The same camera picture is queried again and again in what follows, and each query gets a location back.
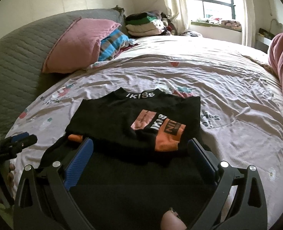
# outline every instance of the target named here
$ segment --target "orange graphic print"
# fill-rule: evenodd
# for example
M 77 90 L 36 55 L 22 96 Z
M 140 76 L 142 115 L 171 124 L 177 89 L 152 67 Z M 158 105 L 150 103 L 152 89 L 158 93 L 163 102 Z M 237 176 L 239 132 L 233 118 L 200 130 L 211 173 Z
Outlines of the orange graphic print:
M 186 125 L 166 118 L 155 139 L 155 151 L 178 150 L 178 143 Z
M 139 116 L 136 118 L 134 123 L 131 125 L 133 130 L 142 130 L 144 129 L 156 115 L 155 112 L 142 110 Z

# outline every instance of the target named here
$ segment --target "blue and brown striped fabric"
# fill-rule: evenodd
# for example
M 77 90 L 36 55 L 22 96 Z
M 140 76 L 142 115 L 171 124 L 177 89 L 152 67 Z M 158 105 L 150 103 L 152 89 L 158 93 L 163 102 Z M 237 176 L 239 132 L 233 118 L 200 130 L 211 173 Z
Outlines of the blue and brown striped fabric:
M 127 46 L 128 36 L 116 29 L 108 37 L 101 41 L 101 49 L 98 61 L 112 60 L 122 46 Z

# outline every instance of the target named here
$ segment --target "bed sheet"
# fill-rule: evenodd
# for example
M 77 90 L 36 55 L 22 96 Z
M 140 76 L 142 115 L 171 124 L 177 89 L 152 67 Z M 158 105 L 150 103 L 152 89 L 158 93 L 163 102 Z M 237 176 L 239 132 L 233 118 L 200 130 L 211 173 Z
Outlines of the bed sheet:
M 257 64 L 266 65 L 267 55 L 199 37 L 154 36 L 136 43 L 113 61 L 97 62 L 60 81 L 19 116 L 7 135 L 27 131 L 38 142 L 12 160 L 15 192 L 24 166 L 39 166 L 44 151 L 64 135 L 82 99 L 99 98 L 119 87 L 129 92 L 159 88 L 175 96 L 201 97 L 205 144 L 234 167 L 258 168 L 268 228 L 272 226 L 283 212 L 283 97 L 277 78 Z M 230 191 L 226 208 L 234 193 Z

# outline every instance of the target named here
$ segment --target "window frame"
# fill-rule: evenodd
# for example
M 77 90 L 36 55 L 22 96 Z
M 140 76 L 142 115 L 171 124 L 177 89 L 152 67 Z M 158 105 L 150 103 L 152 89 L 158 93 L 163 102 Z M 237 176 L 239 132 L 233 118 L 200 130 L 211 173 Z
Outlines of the window frame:
M 205 11 L 204 11 L 204 3 L 203 2 L 210 2 L 210 3 L 217 3 L 225 6 L 231 7 L 232 10 L 232 19 L 235 20 L 235 5 L 234 5 L 234 0 L 231 0 L 231 3 L 225 3 L 221 1 L 216 1 L 216 0 L 198 0 L 202 1 L 202 7 L 203 7 L 203 17 L 205 18 Z

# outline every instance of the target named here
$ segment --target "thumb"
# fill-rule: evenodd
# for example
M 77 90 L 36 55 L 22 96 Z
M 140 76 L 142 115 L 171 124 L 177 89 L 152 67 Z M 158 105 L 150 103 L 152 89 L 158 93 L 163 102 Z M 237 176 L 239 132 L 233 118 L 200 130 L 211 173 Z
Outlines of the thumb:
M 178 217 L 178 214 L 170 209 L 167 211 L 161 221 L 161 230 L 185 230 L 186 225 Z

